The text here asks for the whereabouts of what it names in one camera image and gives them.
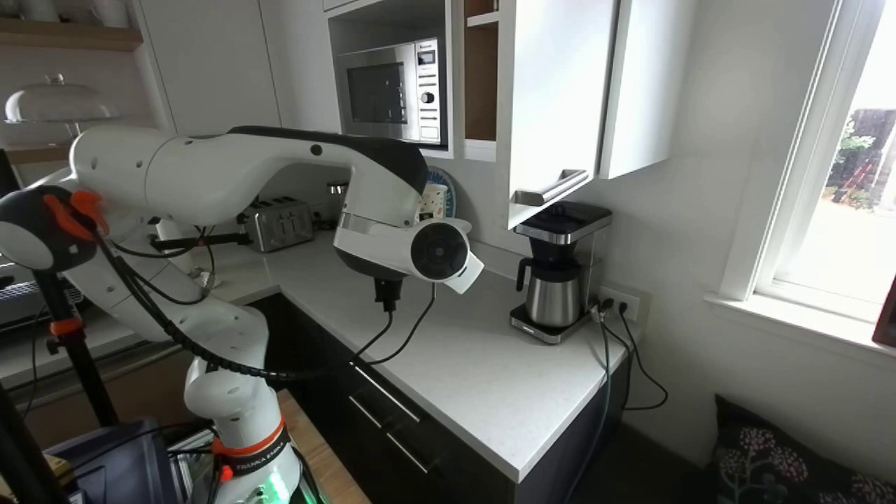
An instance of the power outlet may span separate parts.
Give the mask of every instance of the power outlet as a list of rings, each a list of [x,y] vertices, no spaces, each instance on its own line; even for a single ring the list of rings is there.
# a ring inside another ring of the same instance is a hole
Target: power outlet
[[[598,289],[598,297],[612,299],[612,313],[618,313],[618,306],[625,302],[626,306],[625,320],[629,324],[637,324],[637,328],[646,324],[650,297],[643,292],[604,283]]]

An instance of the window frame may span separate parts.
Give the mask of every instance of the window frame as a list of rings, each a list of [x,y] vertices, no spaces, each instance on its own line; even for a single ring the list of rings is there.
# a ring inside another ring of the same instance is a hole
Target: window frame
[[[808,310],[846,320],[866,320],[859,310],[835,307],[842,302],[840,297],[819,297],[819,292],[777,283],[775,271],[782,271],[787,253],[803,241],[812,225],[885,2],[838,0],[832,5],[787,159],[775,176],[749,176],[719,283],[726,302],[761,297],[761,306],[775,299],[800,307],[812,306]]]

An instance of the window sill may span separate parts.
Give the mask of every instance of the window sill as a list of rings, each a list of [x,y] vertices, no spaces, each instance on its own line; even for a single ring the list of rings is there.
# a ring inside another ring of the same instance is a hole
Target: window sill
[[[749,297],[749,299],[723,299],[707,297],[710,306],[748,316],[748,324],[761,332],[775,337],[807,337],[818,345],[825,345],[838,356],[885,356],[887,362],[896,359],[896,346],[885,346],[871,341],[874,324],[847,320],[840,313],[807,307],[798,302],[775,299],[775,297]]]

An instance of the dark gray cabinet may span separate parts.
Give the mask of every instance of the dark gray cabinet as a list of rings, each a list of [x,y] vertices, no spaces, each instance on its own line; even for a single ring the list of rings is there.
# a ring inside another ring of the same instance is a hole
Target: dark gray cabinet
[[[553,504],[573,484],[590,444],[601,444],[618,422],[626,365],[612,377],[609,418],[598,439],[594,436],[604,394],[580,412],[518,484],[399,394],[377,369],[349,365],[352,353],[286,297],[255,306],[271,324],[268,366],[308,373],[308,380],[290,383],[290,391],[373,500]]]

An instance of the coffee maker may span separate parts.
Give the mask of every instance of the coffee maker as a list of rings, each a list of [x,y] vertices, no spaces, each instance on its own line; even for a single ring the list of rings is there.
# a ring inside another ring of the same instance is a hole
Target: coffee maker
[[[597,278],[587,257],[594,254],[590,247],[604,247],[609,219],[612,213],[604,208],[560,201],[516,227],[518,236],[530,237],[531,257],[518,264],[516,289],[525,289],[525,302],[509,313],[511,328],[545,345],[560,345],[587,321],[587,281]]]

